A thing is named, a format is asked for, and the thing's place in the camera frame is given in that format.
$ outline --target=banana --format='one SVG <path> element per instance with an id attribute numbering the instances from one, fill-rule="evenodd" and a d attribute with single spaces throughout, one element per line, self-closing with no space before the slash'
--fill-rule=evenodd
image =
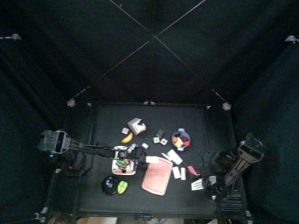
<path id="1" fill-rule="evenodd" d="M 126 138 L 122 140 L 122 144 L 129 144 L 133 141 L 134 136 L 135 136 L 134 133 L 130 132 Z"/>

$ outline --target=red object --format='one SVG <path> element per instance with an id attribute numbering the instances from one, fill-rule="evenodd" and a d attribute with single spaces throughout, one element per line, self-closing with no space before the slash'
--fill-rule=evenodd
<path id="1" fill-rule="evenodd" d="M 189 166 L 189 170 L 190 170 L 190 173 L 195 176 L 200 176 L 201 174 L 197 173 L 197 171 L 194 170 L 193 166 L 190 165 Z"/>

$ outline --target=black table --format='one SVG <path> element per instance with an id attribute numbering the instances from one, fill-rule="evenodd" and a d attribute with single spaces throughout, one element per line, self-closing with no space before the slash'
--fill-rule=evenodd
<path id="1" fill-rule="evenodd" d="M 183 162 L 198 169 L 208 156 L 236 147 L 234 130 L 230 112 L 221 106 L 202 105 L 155 105 L 139 104 L 79 104 L 70 108 L 66 127 L 70 136 L 85 144 L 97 142 L 110 146 L 122 145 L 125 138 L 122 129 L 127 122 L 141 118 L 146 124 L 146 132 L 135 136 L 131 144 L 150 145 L 147 154 L 163 156 L 175 149 L 171 136 L 185 128 L 191 136 L 191 146 L 178 152 Z M 165 131 L 163 137 L 169 144 L 154 143 L 158 130 Z M 193 175 L 187 179 L 171 176 L 165 196 L 155 195 L 142 188 L 146 166 L 139 167 L 134 176 L 119 176 L 129 183 L 126 193 L 107 196 L 101 190 L 106 176 L 113 174 L 111 159 L 89 156 L 91 164 L 86 175 L 66 178 L 57 174 L 54 193 L 51 194 L 51 210 L 73 213 L 77 217 L 87 216 L 134 216 L 134 217 L 175 217 L 209 219 L 218 216 L 218 204 L 210 201 L 204 191 L 193 191 Z"/>

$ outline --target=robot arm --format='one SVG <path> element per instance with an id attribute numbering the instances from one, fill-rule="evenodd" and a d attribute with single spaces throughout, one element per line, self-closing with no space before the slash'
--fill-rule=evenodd
<path id="1" fill-rule="evenodd" d="M 230 197 L 234 185 L 240 179 L 244 171 L 252 166 L 252 164 L 260 162 L 265 156 L 265 145 L 253 136 L 249 136 L 245 141 L 241 142 L 237 148 L 237 154 L 222 152 L 217 158 L 220 165 L 228 169 L 225 179 L 212 183 L 208 181 L 205 187 L 205 193 L 208 197 L 222 202 Z"/>

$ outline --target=toy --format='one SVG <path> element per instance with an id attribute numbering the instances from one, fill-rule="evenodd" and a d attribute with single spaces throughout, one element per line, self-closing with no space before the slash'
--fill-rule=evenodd
<path id="1" fill-rule="evenodd" d="M 106 195 L 113 196 L 118 193 L 119 179 L 115 176 L 107 176 L 102 182 L 102 191 Z"/>
<path id="2" fill-rule="evenodd" d="M 134 137 L 135 137 L 134 133 L 130 132 L 126 138 L 122 140 L 122 144 L 129 144 L 133 141 Z"/>

